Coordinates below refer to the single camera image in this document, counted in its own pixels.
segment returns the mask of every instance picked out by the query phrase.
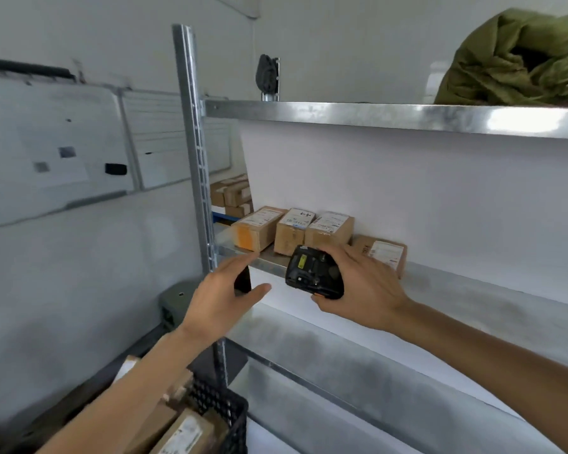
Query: hand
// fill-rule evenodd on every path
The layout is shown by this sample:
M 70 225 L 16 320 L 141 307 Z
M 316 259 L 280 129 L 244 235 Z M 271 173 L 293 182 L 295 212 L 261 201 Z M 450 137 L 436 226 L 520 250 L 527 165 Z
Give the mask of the hand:
M 369 328 L 394 332 L 397 313 L 412 303 L 395 271 L 349 245 L 324 245 L 319 250 L 334 258 L 345 284 L 345 293 L 339 300 L 313 295 L 311 299 L 320 309 Z
M 271 285 L 264 283 L 244 296 L 235 296 L 235 279 L 257 258 L 258 253 L 230 258 L 208 274 L 196 289 L 183 323 L 177 330 L 200 341 L 205 347 L 225 336 L 271 290 Z

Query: forearm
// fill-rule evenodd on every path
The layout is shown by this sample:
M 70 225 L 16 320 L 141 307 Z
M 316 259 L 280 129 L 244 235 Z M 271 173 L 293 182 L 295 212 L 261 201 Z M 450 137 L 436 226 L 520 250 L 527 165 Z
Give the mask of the forearm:
M 165 336 L 38 454 L 120 454 L 168 387 L 202 350 L 201 341 L 181 330 Z
M 568 367 L 410 302 L 392 331 L 492 392 L 568 453 Z

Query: handheld barcode scanner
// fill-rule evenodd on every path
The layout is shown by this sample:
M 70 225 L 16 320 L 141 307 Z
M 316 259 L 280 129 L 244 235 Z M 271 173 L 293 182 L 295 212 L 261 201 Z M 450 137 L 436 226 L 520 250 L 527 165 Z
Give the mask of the handheld barcode scanner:
M 337 263 L 328 253 L 298 245 L 286 269 L 286 284 L 309 293 L 337 300 L 345 287 Z

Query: slotted metal post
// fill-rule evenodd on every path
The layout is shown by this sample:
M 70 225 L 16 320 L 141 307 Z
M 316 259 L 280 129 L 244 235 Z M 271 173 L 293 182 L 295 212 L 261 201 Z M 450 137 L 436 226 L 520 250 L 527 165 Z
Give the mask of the slotted metal post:
M 204 101 L 200 96 L 197 76 L 196 39 L 193 29 L 186 25 L 173 25 L 173 39 L 177 75 L 181 91 L 183 122 L 189 155 L 191 186 L 196 206 L 196 222 L 200 256 L 204 274 L 217 267 L 217 255 L 214 247 L 214 229 L 210 202 L 210 181 L 208 162 L 204 145 Z M 221 338 L 212 345 L 215 373 L 219 384 L 227 387 L 227 360 L 225 357 L 225 339 Z

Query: black mesh basket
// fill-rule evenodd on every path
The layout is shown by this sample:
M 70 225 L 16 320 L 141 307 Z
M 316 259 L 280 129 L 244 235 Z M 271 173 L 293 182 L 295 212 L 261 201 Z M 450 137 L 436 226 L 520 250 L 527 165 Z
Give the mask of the black mesh basket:
M 246 454 L 248 402 L 230 389 L 220 389 L 198 374 L 188 396 L 197 404 L 200 415 L 213 408 L 229 426 L 219 454 Z

